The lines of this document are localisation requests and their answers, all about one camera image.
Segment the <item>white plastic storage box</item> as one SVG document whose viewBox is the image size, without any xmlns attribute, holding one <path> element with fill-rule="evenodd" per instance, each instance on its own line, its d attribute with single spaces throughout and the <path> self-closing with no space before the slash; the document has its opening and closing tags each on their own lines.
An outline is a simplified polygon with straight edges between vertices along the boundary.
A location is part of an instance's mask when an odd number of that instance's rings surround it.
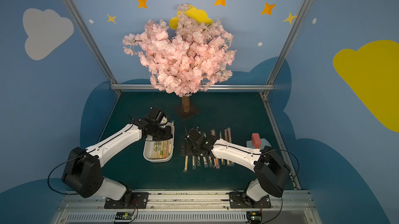
<svg viewBox="0 0 399 224">
<path fill-rule="evenodd" d="M 174 150 L 175 126 L 174 122 L 167 123 L 171 127 L 172 138 L 164 141 L 154 141 L 152 136 L 147 136 L 144 143 L 143 157 L 152 163 L 168 162 L 172 159 Z"/>
</svg>

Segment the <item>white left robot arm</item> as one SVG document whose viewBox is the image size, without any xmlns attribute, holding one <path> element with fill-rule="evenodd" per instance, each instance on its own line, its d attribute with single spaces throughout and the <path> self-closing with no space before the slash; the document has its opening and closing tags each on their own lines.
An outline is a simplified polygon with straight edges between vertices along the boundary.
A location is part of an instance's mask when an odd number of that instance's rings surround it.
<svg viewBox="0 0 399 224">
<path fill-rule="evenodd" d="M 143 118 L 132 119 L 105 140 L 85 149 L 73 149 L 61 180 L 83 198 L 101 196 L 126 206 L 132 202 L 132 191 L 122 183 L 104 177 L 102 168 L 143 137 L 151 137 L 152 142 L 173 141 L 174 130 L 174 123 L 168 121 L 163 111 L 151 108 Z"/>
</svg>

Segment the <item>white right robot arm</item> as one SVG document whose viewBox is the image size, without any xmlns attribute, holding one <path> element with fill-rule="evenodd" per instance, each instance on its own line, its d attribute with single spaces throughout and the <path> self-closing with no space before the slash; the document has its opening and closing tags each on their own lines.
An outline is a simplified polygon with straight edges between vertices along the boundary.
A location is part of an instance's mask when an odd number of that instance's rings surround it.
<svg viewBox="0 0 399 224">
<path fill-rule="evenodd" d="M 228 160 L 254 172 L 256 179 L 249 183 L 243 193 L 245 200 L 258 202 L 266 195 L 276 198 L 283 196 L 291 169 L 278 150 L 269 146 L 263 149 L 246 148 L 213 135 L 204 136 L 194 128 L 185 135 L 185 140 L 195 156 Z"/>
</svg>

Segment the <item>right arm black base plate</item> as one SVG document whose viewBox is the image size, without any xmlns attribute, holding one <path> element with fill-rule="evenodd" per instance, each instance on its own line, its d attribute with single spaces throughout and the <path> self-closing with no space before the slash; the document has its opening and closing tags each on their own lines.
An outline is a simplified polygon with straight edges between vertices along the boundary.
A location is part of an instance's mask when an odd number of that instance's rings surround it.
<svg viewBox="0 0 399 224">
<path fill-rule="evenodd" d="M 259 201 L 249 198 L 244 192 L 231 191 L 228 193 L 230 208 L 272 208 L 270 196 L 267 194 Z"/>
</svg>

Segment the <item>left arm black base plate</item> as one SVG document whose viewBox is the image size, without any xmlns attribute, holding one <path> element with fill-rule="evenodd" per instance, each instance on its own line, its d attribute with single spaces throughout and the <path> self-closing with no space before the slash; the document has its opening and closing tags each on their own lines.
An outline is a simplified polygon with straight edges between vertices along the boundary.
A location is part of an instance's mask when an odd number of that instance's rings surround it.
<svg viewBox="0 0 399 224">
<path fill-rule="evenodd" d="M 120 200 L 106 198 L 104 209 L 145 209 L 149 198 L 148 192 L 127 192 Z"/>
</svg>

